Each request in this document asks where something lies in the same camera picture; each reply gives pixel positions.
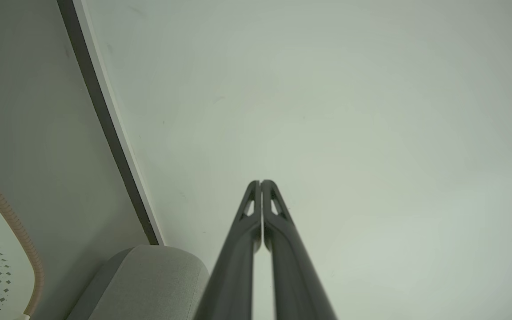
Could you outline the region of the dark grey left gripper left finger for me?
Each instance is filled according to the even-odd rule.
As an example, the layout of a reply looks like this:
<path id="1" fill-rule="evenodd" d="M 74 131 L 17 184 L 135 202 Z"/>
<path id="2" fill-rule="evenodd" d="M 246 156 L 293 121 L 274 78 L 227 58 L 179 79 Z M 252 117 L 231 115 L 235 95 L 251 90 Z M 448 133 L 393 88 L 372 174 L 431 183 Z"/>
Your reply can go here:
<path id="1" fill-rule="evenodd" d="M 253 261 L 262 242 L 260 181 L 252 181 L 240 202 L 194 319 L 250 320 Z"/>

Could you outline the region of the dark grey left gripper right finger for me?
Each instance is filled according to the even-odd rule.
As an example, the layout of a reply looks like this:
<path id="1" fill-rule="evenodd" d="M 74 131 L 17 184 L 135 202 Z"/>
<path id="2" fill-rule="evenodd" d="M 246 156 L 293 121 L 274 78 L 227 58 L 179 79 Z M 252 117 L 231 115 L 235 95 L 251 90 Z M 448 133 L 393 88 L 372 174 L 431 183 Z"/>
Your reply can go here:
<path id="1" fill-rule="evenodd" d="M 279 187 L 261 184 L 264 243 L 272 255 L 277 320 L 335 320 L 335 312 Z"/>

